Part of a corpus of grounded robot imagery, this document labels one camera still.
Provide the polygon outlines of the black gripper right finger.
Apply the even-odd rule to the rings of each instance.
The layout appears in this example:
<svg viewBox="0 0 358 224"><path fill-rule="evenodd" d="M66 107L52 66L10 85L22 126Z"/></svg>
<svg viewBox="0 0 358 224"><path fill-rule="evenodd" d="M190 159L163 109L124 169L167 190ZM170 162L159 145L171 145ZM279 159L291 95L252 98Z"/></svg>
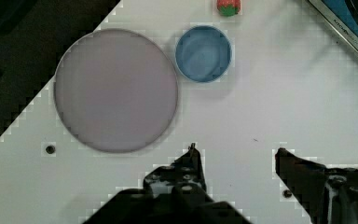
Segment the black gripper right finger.
<svg viewBox="0 0 358 224"><path fill-rule="evenodd" d="M358 224L358 169L328 168L281 147L275 171L312 224Z"/></svg>

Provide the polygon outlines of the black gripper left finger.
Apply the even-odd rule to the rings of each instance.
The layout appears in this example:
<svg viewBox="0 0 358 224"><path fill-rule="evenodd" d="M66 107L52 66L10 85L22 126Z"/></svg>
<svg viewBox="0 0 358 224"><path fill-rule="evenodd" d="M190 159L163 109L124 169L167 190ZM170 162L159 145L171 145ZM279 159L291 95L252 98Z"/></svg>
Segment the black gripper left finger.
<svg viewBox="0 0 358 224"><path fill-rule="evenodd" d="M252 224L227 202L208 194L195 144L169 165L159 166L140 189L117 193L83 224Z"/></svg>

